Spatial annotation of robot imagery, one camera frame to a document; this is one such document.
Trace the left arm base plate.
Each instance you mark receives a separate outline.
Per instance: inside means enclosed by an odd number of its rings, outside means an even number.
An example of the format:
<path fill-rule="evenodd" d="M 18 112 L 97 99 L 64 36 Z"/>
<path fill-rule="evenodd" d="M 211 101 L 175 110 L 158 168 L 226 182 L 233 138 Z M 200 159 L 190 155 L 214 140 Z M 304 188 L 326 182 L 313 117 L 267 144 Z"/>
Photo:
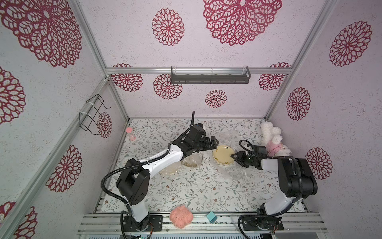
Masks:
<path fill-rule="evenodd" d="M 162 231 L 163 216 L 151 215 L 136 222 L 132 216 L 124 216 L 122 228 L 124 232 L 160 232 Z"/>

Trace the bubble-wrapped plate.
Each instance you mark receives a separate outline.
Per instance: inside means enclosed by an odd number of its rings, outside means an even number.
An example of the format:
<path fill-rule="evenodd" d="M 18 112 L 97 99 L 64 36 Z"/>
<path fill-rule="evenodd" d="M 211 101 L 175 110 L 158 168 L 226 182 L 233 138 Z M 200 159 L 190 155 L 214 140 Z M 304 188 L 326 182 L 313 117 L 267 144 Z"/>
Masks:
<path fill-rule="evenodd" d="M 203 153 L 193 153 L 192 155 L 186 157 L 181 161 L 183 166 L 190 168 L 198 168 L 202 165 L 203 162 Z"/>
<path fill-rule="evenodd" d="M 174 175 L 181 169 L 182 169 L 182 163 L 178 161 L 178 162 L 172 163 L 171 165 L 161 170 L 159 174 L 162 176 L 170 176 L 170 175 Z"/>

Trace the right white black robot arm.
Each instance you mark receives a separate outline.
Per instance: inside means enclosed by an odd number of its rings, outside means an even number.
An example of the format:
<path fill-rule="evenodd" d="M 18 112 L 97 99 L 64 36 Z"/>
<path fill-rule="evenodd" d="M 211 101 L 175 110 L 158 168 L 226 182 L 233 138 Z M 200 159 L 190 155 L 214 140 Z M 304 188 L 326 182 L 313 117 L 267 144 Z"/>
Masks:
<path fill-rule="evenodd" d="M 251 150 L 245 148 L 230 157 L 244 168 L 252 166 L 278 174 L 280 190 L 258 209 L 257 215 L 262 218 L 280 216 L 299 200 L 315 195 L 318 191 L 316 180 L 304 158 L 268 156 L 264 146 L 253 146 Z"/>

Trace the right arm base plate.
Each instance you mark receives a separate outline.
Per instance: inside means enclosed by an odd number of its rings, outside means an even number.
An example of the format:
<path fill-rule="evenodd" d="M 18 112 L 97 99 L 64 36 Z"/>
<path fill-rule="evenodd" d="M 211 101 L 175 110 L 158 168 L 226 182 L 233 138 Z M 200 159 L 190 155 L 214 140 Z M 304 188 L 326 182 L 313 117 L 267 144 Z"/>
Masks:
<path fill-rule="evenodd" d="M 282 231 L 284 226 L 280 217 L 244 217 L 241 219 L 244 231 Z"/>

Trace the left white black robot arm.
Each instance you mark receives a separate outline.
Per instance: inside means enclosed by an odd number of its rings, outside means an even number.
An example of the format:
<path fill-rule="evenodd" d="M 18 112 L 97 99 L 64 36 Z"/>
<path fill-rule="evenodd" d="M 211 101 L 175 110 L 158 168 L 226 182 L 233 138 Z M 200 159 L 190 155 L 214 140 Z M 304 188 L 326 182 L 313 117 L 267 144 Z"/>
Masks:
<path fill-rule="evenodd" d="M 116 181 L 116 187 L 124 200 L 129 215 L 136 223 L 148 218 L 144 199 L 148 194 L 151 178 L 166 167 L 180 162 L 200 151 L 217 149 L 216 137 L 208 137 L 201 123 L 190 126 L 186 132 L 170 143 L 167 149 L 146 159 L 130 159 Z"/>

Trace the cream dinner plate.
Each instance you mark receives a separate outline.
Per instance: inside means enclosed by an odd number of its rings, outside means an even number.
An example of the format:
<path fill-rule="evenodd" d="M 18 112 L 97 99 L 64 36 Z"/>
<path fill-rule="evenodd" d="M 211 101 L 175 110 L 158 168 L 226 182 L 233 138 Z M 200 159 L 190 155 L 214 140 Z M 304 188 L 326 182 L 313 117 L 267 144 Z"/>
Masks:
<path fill-rule="evenodd" d="M 213 158 L 218 164 L 230 165 L 234 162 L 234 158 L 231 157 L 235 154 L 234 149 L 226 145 L 219 145 L 212 151 Z"/>

